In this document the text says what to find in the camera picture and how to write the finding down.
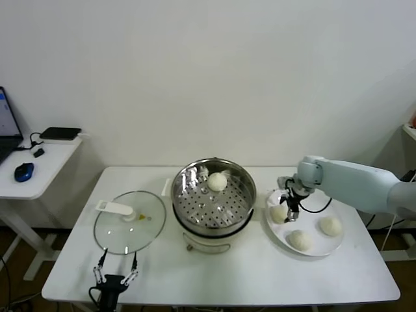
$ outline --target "steamed bun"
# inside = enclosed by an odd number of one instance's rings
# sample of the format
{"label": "steamed bun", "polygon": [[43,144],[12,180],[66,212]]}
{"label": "steamed bun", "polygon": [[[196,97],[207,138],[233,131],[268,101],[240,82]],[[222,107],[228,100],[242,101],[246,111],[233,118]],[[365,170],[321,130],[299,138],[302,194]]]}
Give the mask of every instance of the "steamed bun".
{"label": "steamed bun", "polygon": [[221,192],[227,187],[227,177],[220,172],[215,172],[208,177],[207,184],[214,192]]}
{"label": "steamed bun", "polygon": [[292,231],[288,239],[292,247],[301,252],[311,249],[313,245],[312,238],[306,232],[299,229]]}
{"label": "steamed bun", "polygon": [[326,216],[319,220],[319,228],[328,236],[338,236],[343,232],[343,225],[334,216]]}
{"label": "steamed bun", "polygon": [[277,205],[270,208],[270,215],[274,223],[283,224],[287,218],[287,207]]}

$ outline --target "computer mouse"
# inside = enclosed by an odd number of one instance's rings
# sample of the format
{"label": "computer mouse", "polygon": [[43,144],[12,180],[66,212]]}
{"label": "computer mouse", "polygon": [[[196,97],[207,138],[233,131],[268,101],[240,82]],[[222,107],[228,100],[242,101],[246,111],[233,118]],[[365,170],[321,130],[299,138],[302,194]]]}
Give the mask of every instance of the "computer mouse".
{"label": "computer mouse", "polygon": [[32,177],[33,169],[33,162],[25,162],[24,164],[21,164],[14,170],[14,179],[17,182],[29,180]]}

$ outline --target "wooden floor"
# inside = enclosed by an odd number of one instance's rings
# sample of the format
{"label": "wooden floor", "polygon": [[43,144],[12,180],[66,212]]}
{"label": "wooden floor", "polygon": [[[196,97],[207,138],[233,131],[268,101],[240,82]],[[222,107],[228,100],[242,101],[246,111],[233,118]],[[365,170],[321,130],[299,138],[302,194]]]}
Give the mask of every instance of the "wooden floor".
{"label": "wooden floor", "polygon": [[[45,237],[46,233],[39,231],[41,237]],[[15,234],[6,227],[0,227],[0,254],[3,255],[15,238]],[[54,242],[53,248],[56,250],[62,249],[68,234],[58,234],[58,238]],[[373,235],[376,245],[380,248],[384,235]],[[397,250],[406,248],[404,241],[398,236],[391,236],[386,244],[386,250]],[[34,281],[23,281],[23,275],[35,256],[35,251],[24,241],[20,241],[18,247],[7,261],[7,266],[12,280],[12,299],[26,294],[36,294],[42,290],[48,274],[51,272],[53,263],[44,263]],[[395,278],[402,296],[396,302],[387,302],[380,304],[367,304],[361,307],[359,312],[415,312],[416,311],[416,261],[394,262],[387,264],[390,271]],[[6,270],[0,271],[0,307],[7,303],[8,298],[8,283]],[[76,307],[71,307],[67,303],[48,302],[44,300],[39,294],[32,300],[34,312],[79,312]],[[319,311],[328,311],[330,307],[319,307]],[[254,312],[259,308],[232,308],[227,307],[224,312]],[[170,307],[144,307],[141,311],[140,306],[126,306],[123,307],[123,312],[170,312]],[[183,312],[197,312],[198,310],[188,307],[183,309]],[[310,307],[274,307],[267,308],[263,312],[273,311],[292,311],[292,312],[306,312],[311,311]]]}

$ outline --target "laptop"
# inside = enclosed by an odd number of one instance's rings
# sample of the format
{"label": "laptop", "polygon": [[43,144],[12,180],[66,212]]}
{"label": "laptop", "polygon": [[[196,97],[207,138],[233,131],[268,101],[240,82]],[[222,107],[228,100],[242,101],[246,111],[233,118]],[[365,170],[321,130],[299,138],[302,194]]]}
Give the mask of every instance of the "laptop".
{"label": "laptop", "polygon": [[18,123],[7,101],[5,89],[0,86],[0,163],[2,163],[23,140]]}

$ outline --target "glass lid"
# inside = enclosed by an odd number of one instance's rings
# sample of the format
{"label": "glass lid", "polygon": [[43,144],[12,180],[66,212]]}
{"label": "glass lid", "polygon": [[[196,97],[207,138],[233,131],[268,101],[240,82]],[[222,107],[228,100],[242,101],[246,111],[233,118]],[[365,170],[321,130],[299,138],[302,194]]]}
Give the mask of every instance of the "glass lid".
{"label": "glass lid", "polygon": [[94,224],[94,238],[98,246],[116,255],[137,252],[160,234],[166,221],[166,208],[156,195],[144,190],[128,192],[116,197],[114,203],[133,208],[133,214],[123,216],[100,212]]}

